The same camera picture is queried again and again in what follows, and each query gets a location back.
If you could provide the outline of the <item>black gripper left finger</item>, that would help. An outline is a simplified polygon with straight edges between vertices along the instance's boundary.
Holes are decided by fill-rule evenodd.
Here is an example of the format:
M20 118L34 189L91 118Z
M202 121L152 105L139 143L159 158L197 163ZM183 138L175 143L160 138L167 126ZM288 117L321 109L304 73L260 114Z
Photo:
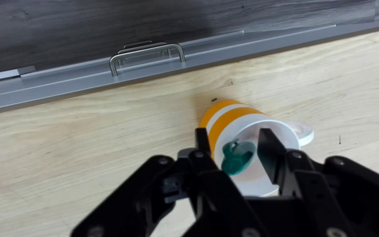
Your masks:
M149 237L185 199L196 221L183 237L268 237L230 177L214 164L206 130L176 158L154 155L101 201L70 237Z

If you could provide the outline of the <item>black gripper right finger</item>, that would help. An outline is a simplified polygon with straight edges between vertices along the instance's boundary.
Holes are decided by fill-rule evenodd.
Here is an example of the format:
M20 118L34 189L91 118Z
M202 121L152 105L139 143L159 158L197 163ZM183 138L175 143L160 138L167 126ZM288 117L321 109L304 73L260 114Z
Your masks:
M379 237L379 174L346 156L318 163L270 129L258 150L275 197L256 201L268 237Z

